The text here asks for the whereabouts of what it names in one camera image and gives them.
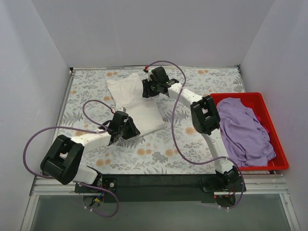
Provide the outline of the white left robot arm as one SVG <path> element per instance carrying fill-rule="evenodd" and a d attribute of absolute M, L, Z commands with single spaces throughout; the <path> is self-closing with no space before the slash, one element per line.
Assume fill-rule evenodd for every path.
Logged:
<path fill-rule="evenodd" d="M 42 160 L 40 169 L 63 185 L 81 182 L 91 192 L 98 192 L 103 185 L 99 172 L 81 164 L 83 154 L 109 146 L 119 139 L 129 140 L 139 135 L 132 117 L 117 111 L 112 120 L 101 124 L 96 131 L 74 137 L 59 135 Z"/>

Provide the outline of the white t shirt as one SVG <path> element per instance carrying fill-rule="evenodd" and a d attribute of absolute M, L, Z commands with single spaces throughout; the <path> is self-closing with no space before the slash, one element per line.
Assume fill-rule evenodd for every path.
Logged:
<path fill-rule="evenodd" d="M 142 96 L 143 85 L 138 74 L 133 73 L 120 80 L 107 80 L 106 84 L 116 109 L 125 108 L 141 136 L 165 127 L 155 100 Z"/>

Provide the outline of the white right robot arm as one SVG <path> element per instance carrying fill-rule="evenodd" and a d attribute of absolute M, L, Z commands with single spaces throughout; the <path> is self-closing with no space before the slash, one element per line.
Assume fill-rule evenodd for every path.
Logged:
<path fill-rule="evenodd" d="M 153 70 L 149 70 L 149 67 L 146 66 L 143 71 L 148 74 L 147 79 L 142 81 L 142 96 L 144 98 L 164 94 L 176 100 L 171 116 L 171 134 L 180 156 L 186 162 L 193 165 L 205 165 L 213 162 L 216 175 L 210 181 L 210 186 L 213 189 L 221 189 L 223 191 L 234 189 L 237 180 L 240 178 L 239 169 L 229 158 L 223 143 L 220 132 L 220 116 L 213 98 L 211 96 L 201 96 L 186 89 L 185 83 L 180 83 L 174 78 L 170 79 L 165 69 L 161 66 Z M 211 160 L 194 162 L 187 159 L 180 151 L 174 132 L 174 114 L 178 103 L 190 109 L 193 127 L 205 139 L 212 154 Z"/>

